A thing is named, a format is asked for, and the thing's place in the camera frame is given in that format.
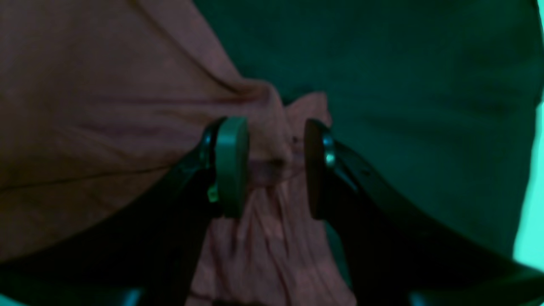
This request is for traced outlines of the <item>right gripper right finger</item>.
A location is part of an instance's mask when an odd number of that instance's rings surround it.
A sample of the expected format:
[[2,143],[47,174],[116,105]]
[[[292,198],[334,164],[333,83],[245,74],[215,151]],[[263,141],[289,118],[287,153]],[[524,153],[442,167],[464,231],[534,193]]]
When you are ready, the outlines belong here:
[[465,238],[389,186],[329,128],[304,128],[309,208],[344,246],[359,306],[536,306],[543,272]]

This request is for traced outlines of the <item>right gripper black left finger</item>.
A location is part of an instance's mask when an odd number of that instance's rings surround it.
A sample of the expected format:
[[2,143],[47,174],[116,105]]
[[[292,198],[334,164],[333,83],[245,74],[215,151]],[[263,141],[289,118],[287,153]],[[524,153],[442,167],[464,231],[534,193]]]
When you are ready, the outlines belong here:
[[1,294],[28,306],[183,306],[212,219],[243,215],[249,142],[246,118],[212,122],[128,207],[1,265]]

